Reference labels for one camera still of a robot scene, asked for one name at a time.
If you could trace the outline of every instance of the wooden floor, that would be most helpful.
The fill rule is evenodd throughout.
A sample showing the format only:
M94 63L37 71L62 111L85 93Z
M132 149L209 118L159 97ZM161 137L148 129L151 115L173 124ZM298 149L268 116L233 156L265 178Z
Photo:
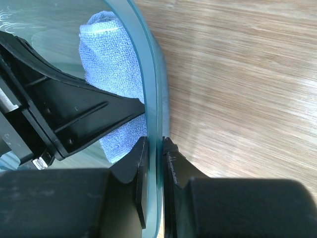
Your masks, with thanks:
M316 1L135 2L166 57L187 159L211 177L295 179L317 201Z

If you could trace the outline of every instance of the light blue washcloth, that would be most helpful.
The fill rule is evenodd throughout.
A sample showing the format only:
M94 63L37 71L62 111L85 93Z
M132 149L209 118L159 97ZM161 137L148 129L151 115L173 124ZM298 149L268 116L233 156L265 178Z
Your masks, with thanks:
M79 54L89 84L144 103L139 62L131 40L113 12L93 15L80 26ZM140 136L146 136L145 115L141 115L100 140L111 163L131 151Z

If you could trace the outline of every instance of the silver metal part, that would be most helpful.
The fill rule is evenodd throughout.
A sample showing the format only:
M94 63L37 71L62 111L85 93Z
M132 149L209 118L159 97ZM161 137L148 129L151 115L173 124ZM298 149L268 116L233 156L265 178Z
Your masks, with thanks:
M41 157L38 159L34 159L32 161L32 163L35 165L35 167L38 170L43 170L43 169L46 169L48 167L48 165L45 163L45 161Z
M4 91L0 88L0 109L3 113L11 112L19 108L17 105L14 105Z

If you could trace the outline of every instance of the transparent bowl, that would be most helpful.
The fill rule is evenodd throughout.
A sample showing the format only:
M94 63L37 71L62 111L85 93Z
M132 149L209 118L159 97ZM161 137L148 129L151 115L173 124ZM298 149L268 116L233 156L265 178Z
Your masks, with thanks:
M162 137L169 136L168 83L162 50L135 3L132 0L2 0L0 30L27 40L60 70L84 78L78 53L79 26L102 10L113 11L121 20L139 60L150 143L147 228L142 237L155 238L162 206ZM16 163L12 153L3 157L1 160L7 166ZM74 166L81 159L86 163ZM54 163L52 168L109 166L99 143L95 143L72 158Z

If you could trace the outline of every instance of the cloth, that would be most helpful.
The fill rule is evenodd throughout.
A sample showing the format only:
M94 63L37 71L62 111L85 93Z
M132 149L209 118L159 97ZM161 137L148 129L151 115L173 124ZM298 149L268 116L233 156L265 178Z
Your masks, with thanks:
M105 91L138 98L144 103L139 62L132 42L113 12L93 15L80 26L79 54L86 81ZM100 140L107 159L115 163L146 136L145 115L140 115Z

